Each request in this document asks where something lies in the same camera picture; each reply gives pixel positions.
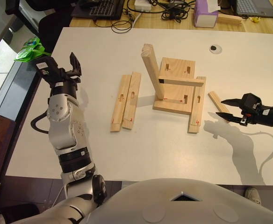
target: laptop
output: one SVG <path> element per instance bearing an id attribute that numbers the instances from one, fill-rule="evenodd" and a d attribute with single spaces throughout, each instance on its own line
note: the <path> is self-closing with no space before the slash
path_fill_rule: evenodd
<path id="1" fill-rule="evenodd" d="M 111 19 L 121 18 L 124 0 L 101 0 L 100 3 L 92 7 L 80 7 L 79 2 L 71 13 L 72 17 L 88 19 Z"/>
<path id="2" fill-rule="evenodd" d="M 235 15 L 273 17 L 269 0 L 230 0 Z"/>

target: tissue box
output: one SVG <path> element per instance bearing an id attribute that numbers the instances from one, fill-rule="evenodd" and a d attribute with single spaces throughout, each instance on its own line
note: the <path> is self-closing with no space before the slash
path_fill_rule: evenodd
<path id="1" fill-rule="evenodd" d="M 213 28 L 218 11 L 208 12 L 208 0 L 197 0 L 194 8 L 194 26 Z"/>

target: wooden desk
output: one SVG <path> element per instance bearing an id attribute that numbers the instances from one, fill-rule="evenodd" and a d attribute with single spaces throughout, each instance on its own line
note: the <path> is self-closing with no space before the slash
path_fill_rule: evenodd
<path id="1" fill-rule="evenodd" d="M 134 1 L 131 0 L 129 6 L 133 7 Z M 251 33 L 264 33 L 273 34 L 273 18 L 261 18 L 259 23 L 253 23 L 247 19 L 243 21 L 242 26 L 233 26 L 223 23 L 217 23 L 214 28 L 197 28 L 194 26 L 194 11 L 189 11 L 188 18 L 181 23 L 175 21 L 162 21 L 161 14 L 143 14 L 140 16 L 135 24 L 135 28 L 159 28 L 159 29 L 200 29 L 200 30 L 221 30 L 221 31 L 238 31 L 238 32 L 251 32 Z M 122 15 L 121 20 L 127 20 L 128 16 Z M 110 25 L 110 21 L 101 20 L 97 21 L 100 26 Z M 70 27 L 96 27 L 93 20 L 83 18 L 73 18 Z"/>

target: white table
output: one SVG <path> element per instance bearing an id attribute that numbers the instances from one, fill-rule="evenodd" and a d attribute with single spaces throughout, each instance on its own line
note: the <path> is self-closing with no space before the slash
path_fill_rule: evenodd
<path id="1" fill-rule="evenodd" d="M 153 44 L 158 63 L 163 56 L 194 60 L 195 76 L 207 77 L 197 135 L 187 134 L 187 115 L 152 109 L 154 89 L 140 56 L 144 43 Z M 220 45 L 223 52 L 210 53 L 211 44 Z M 105 28 L 64 28 L 52 56 L 69 70 L 72 51 L 83 72 L 77 95 L 86 119 L 88 148 L 106 180 L 171 177 L 273 185 L 273 127 L 227 124 L 215 115 L 217 109 L 207 96 L 216 91 L 222 99 L 241 98 L 252 92 L 263 104 L 273 105 L 273 35 L 161 29 L 134 29 L 119 35 Z M 110 133 L 121 75 L 132 71 L 142 73 L 133 130 Z M 7 175 L 60 178 L 61 168 L 48 136 L 29 125 L 47 109 L 49 92 L 42 81 Z M 228 108 L 241 116 L 239 108 Z M 38 125 L 49 128 L 46 119 Z M 260 131 L 264 133 L 241 133 Z"/>

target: sneaker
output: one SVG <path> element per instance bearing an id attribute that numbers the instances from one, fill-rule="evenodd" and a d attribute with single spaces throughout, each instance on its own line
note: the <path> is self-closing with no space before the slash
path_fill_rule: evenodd
<path id="1" fill-rule="evenodd" d="M 260 195 L 256 188 L 248 187 L 244 192 L 244 197 L 249 199 L 252 202 L 255 202 L 261 205 Z"/>

